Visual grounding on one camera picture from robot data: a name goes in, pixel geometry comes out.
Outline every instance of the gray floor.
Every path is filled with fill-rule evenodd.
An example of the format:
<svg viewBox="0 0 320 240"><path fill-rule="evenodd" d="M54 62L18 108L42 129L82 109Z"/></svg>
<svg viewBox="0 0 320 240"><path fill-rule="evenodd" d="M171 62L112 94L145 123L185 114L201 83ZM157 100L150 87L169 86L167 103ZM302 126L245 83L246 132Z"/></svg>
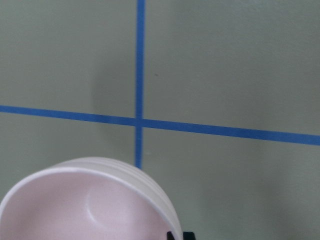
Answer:
<svg viewBox="0 0 320 240"><path fill-rule="evenodd" d="M0 0L0 105L135 115L136 2ZM146 1L145 118L320 134L320 2ZM0 113L0 199L135 129ZM144 129L143 169L199 240L320 238L320 148Z"/></svg>

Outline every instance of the black object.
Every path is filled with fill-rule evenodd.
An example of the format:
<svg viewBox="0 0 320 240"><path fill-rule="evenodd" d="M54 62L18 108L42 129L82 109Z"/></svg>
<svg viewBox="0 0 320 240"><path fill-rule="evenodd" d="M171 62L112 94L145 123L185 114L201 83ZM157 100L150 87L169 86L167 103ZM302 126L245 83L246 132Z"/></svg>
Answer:
<svg viewBox="0 0 320 240"><path fill-rule="evenodd" d="M174 236L170 231L166 233L166 240L175 240ZM196 240L196 236L192 231L184 231L183 240Z"/></svg>

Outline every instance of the plastic bowl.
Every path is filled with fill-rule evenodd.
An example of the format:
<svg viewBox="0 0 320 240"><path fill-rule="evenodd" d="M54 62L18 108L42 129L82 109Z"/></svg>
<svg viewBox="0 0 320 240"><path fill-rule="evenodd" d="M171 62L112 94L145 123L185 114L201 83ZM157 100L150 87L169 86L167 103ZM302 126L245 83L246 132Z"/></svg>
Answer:
<svg viewBox="0 0 320 240"><path fill-rule="evenodd" d="M176 240L183 233L161 187L103 157L65 161L17 183L0 204L0 240Z"/></svg>

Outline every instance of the white bowl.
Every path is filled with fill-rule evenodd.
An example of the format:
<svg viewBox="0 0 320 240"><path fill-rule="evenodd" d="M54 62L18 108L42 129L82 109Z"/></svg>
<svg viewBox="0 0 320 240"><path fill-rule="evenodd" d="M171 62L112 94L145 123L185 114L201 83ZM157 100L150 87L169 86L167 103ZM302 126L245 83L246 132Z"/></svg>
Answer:
<svg viewBox="0 0 320 240"><path fill-rule="evenodd" d="M0 204L0 240L183 240L176 211L140 169L65 161L18 182Z"/></svg>

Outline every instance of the blue painter's tape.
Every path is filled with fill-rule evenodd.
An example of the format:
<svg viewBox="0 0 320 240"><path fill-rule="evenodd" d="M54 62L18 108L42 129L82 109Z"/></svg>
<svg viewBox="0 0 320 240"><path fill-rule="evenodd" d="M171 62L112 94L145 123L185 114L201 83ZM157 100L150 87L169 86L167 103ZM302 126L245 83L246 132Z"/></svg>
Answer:
<svg viewBox="0 0 320 240"><path fill-rule="evenodd" d="M70 119L86 122L117 124L126 126L135 126L136 120L131 117L108 116L91 113L80 113L71 111L47 110L28 107L5 106L0 105L0 112L11 114L23 114L57 119Z"/></svg>
<svg viewBox="0 0 320 240"><path fill-rule="evenodd" d="M143 119L145 128L320 146L320 135Z"/></svg>
<svg viewBox="0 0 320 240"><path fill-rule="evenodd" d="M142 168L144 117L145 0L137 0L135 59L135 166Z"/></svg>

